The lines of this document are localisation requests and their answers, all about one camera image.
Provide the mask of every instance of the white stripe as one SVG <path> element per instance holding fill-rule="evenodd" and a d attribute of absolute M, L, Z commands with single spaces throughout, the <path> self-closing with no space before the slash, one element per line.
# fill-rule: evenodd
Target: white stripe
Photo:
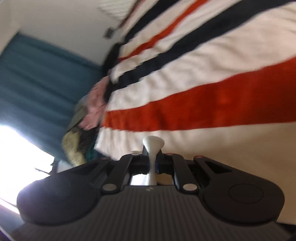
<path fill-rule="evenodd" d="M 101 128 L 95 149 L 118 160 L 142 150 L 142 139 L 164 139 L 163 153 L 192 160 L 204 155 L 276 183 L 285 194 L 279 222 L 296 224 L 296 123 L 261 124 L 188 131 L 129 132 Z"/>
<path fill-rule="evenodd" d="M 196 0 L 181 0 L 159 15 L 154 21 L 138 32 L 135 37 L 121 47 L 120 57 L 128 56 L 138 46 L 148 42 L 152 37 L 162 32 L 181 15 Z"/>
<path fill-rule="evenodd" d="M 148 12 L 157 2 L 158 0 L 142 0 L 127 22 L 122 26 L 122 36 L 125 36 L 139 21 L 139 19 L 145 15 L 146 12 Z"/>
<path fill-rule="evenodd" d="M 202 44 L 141 81 L 114 91 L 107 110 L 143 106 L 195 86 L 216 83 L 296 56 L 296 3 L 264 12 Z"/>
<path fill-rule="evenodd" d="M 185 35 L 199 28 L 205 22 L 219 15 L 239 1 L 240 0 L 211 0 L 203 4 L 194 13 L 185 17 L 169 36 L 159 40 L 153 48 L 143 51 L 140 55 L 121 61 L 115 66 L 112 70 L 112 82 L 116 83 L 123 73 L 135 69 L 135 67 L 139 66 L 144 61 L 168 51 L 174 43 L 182 39 Z"/>

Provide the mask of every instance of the pink cloth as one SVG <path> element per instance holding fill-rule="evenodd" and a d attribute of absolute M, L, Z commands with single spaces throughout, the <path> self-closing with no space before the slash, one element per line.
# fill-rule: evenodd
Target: pink cloth
<path fill-rule="evenodd" d="M 87 95 L 87 111 L 88 113 L 78 125 L 80 128 L 88 131 L 98 126 L 101 120 L 106 103 L 104 101 L 104 93 L 109 82 L 109 77 L 102 78 L 96 83 Z"/>

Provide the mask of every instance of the red stripe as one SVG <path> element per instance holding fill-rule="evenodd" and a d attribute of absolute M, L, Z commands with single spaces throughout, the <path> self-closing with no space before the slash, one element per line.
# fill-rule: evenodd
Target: red stripe
<path fill-rule="evenodd" d="M 106 113 L 105 127 L 189 130 L 296 121 L 296 58 L 201 85 L 145 106 Z"/>
<path fill-rule="evenodd" d="M 197 0 L 192 5 L 190 5 L 185 12 L 183 12 L 179 17 L 175 19 L 175 21 L 170 24 L 166 29 L 164 29 L 162 32 L 160 32 L 158 35 L 155 35 L 153 38 L 151 38 L 148 42 L 138 46 L 131 54 L 129 54 L 126 57 L 119 58 L 119 61 L 128 59 L 132 56 L 140 54 L 142 51 L 152 48 L 156 42 L 166 36 L 168 36 L 174 28 L 189 14 L 191 14 L 193 11 L 195 11 L 199 6 L 204 4 L 207 0 Z"/>

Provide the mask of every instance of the white wall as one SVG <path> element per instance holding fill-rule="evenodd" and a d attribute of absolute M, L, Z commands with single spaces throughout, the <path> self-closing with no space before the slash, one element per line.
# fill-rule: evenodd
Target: white wall
<path fill-rule="evenodd" d="M 0 54 L 18 31 L 18 25 L 12 21 L 8 0 L 0 0 Z"/>
<path fill-rule="evenodd" d="M 10 0 L 21 32 L 101 64 L 119 34 L 103 38 L 119 23 L 101 13 L 98 0 Z"/>

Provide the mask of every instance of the curtain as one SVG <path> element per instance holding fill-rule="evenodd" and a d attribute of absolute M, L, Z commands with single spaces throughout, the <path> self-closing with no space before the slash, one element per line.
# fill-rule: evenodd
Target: curtain
<path fill-rule="evenodd" d="M 0 124 L 65 159 L 61 140 L 73 108 L 101 77 L 101 67 L 17 34 L 0 56 Z"/>

